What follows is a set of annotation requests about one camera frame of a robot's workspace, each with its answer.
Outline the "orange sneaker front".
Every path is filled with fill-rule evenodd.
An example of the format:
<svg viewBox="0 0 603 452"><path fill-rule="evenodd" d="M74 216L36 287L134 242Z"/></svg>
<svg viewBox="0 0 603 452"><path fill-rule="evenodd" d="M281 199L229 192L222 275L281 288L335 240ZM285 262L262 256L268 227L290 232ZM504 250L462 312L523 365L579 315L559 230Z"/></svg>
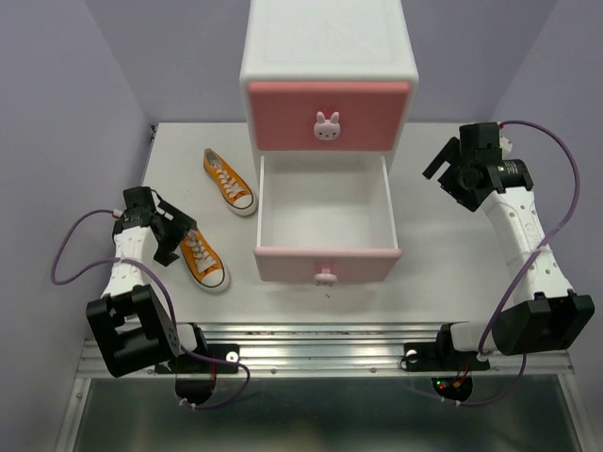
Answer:
<svg viewBox="0 0 603 452"><path fill-rule="evenodd" d="M198 229L187 233L180 242L180 251L190 275L202 290L218 294L228 289L228 268Z"/></svg>

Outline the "orange sneaker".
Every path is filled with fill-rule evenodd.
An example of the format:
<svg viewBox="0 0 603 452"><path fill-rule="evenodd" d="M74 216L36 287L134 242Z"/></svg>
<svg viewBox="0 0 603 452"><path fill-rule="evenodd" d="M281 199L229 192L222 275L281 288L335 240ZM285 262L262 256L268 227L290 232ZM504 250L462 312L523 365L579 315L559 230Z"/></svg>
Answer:
<svg viewBox="0 0 603 452"><path fill-rule="evenodd" d="M258 199L254 191L213 149L204 149L203 166L231 212L239 217L249 217L255 213Z"/></svg>
<svg viewBox="0 0 603 452"><path fill-rule="evenodd" d="M228 289L228 268L198 229L187 233L180 242L180 251L190 275L202 290L218 294Z"/></svg>

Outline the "bunny knob drawer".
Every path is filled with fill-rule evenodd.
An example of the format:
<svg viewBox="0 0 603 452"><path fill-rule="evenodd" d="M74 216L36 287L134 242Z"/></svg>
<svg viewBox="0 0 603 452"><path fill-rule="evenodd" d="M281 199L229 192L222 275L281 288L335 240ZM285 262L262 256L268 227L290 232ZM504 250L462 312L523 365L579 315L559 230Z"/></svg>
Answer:
<svg viewBox="0 0 603 452"><path fill-rule="evenodd" d="M333 112L329 118L318 111L313 132L317 139L323 141L335 140L340 135L339 113Z"/></svg>
<svg viewBox="0 0 603 452"><path fill-rule="evenodd" d="M316 286L332 287L338 282L338 278L330 268L324 267L314 276L314 281Z"/></svg>

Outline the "light pink drawer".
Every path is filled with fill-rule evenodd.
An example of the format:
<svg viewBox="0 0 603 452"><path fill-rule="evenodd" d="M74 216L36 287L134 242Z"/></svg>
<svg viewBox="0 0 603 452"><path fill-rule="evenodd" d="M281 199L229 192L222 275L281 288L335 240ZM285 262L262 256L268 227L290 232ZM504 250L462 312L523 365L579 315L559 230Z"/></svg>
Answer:
<svg viewBox="0 0 603 452"><path fill-rule="evenodd" d="M337 283L387 278L402 255L381 153L274 152L259 162L253 250L262 281Z"/></svg>

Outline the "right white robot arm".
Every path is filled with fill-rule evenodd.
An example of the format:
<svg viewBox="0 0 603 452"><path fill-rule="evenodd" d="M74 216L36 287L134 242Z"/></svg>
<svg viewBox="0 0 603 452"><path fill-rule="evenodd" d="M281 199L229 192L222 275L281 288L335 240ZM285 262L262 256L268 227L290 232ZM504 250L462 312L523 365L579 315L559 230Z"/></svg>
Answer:
<svg viewBox="0 0 603 452"><path fill-rule="evenodd" d="M544 126L532 123L558 144L572 170L574 188L560 222L545 231L538 216L534 182L526 163L509 158L511 142L502 134L504 122L462 125L430 165L426 179L438 178L441 188L468 211L489 219L511 276L490 319L451 323L442 327L433 345L434 359L454 367L467 353L486 360L506 356L566 350L595 313L589 295L579 294L551 248L552 239L574 216L580 195L579 167L567 145Z"/></svg>

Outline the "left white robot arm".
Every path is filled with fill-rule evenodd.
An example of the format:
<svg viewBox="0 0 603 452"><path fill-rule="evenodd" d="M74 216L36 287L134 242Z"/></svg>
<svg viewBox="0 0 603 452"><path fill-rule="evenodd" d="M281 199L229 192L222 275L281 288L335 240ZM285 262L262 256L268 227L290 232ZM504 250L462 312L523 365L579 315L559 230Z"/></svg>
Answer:
<svg viewBox="0 0 603 452"><path fill-rule="evenodd" d="M123 192L125 210L113 227L115 257L103 295L87 305L86 316L110 375L118 378L177 360L190 371L203 369L209 347L190 338L180 345L173 307L156 294L166 287L149 261L169 266L197 222L148 186Z"/></svg>

